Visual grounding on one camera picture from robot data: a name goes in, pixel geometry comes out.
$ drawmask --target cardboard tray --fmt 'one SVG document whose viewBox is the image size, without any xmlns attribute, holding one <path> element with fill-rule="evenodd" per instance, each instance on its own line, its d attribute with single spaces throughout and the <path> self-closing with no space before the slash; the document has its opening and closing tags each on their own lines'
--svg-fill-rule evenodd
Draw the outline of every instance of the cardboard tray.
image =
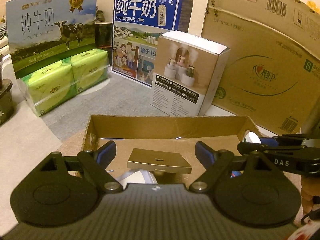
<svg viewBox="0 0 320 240">
<path fill-rule="evenodd" d="M 237 144 L 247 131 L 261 136 L 250 117 L 151 117 L 91 115 L 81 150 L 96 150 L 109 140 L 116 142 L 117 154 L 107 171 L 114 178 L 129 171 L 127 161 L 133 148 L 178 152 L 192 166 L 191 174 L 156 174 L 158 183 L 185 183 L 188 187 L 204 171 L 195 156 L 201 140 L 215 150 L 227 149 L 239 155 Z"/>
</svg>

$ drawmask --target silver bolt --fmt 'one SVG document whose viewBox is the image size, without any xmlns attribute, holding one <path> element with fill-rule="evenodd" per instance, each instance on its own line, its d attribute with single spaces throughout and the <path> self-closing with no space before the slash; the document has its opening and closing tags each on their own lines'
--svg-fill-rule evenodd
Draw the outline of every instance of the silver bolt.
<svg viewBox="0 0 320 240">
<path fill-rule="evenodd" d="M 192 188 L 198 191 L 205 190 L 208 187 L 208 184 L 206 184 L 203 181 L 196 181 L 191 184 Z"/>
<path fill-rule="evenodd" d="M 117 190 L 118 188 L 120 188 L 120 184 L 118 182 L 107 182 L 106 184 L 104 184 L 105 189 L 107 190 Z"/>
</svg>

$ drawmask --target black lid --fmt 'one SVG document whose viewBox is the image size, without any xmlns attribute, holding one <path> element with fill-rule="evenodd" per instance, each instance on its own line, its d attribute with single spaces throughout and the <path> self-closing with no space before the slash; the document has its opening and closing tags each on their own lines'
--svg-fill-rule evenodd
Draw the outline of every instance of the black lid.
<svg viewBox="0 0 320 240">
<path fill-rule="evenodd" d="M 12 82 L 10 79 L 2 80 L 2 88 L 0 89 L 0 99 L 12 88 Z"/>
</svg>

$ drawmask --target human hand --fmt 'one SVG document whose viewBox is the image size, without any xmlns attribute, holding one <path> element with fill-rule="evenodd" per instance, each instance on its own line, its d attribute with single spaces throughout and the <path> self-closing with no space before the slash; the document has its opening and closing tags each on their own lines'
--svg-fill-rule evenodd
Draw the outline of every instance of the human hand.
<svg viewBox="0 0 320 240">
<path fill-rule="evenodd" d="M 314 196 L 320 196 L 320 178 L 306 178 L 301 176 L 301 186 L 303 214 L 307 214 L 313 208 L 312 198 Z"/>
</svg>

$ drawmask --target green square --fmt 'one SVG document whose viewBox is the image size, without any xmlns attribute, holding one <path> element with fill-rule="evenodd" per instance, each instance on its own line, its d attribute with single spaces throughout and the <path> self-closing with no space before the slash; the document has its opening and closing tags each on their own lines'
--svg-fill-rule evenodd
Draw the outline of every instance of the green square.
<svg viewBox="0 0 320 240">
<path fill-rule="evenodd" d="M 313 67 L 313 63 L 312 63 L 310 60 L 306 59 L 306 62 L 305 62 L 305 64 L 304 64 L 304 67 L 303 67 L 303 68 L 304 68 L 305 70 L 311 72 L 312 67 Z"/>
</svg>

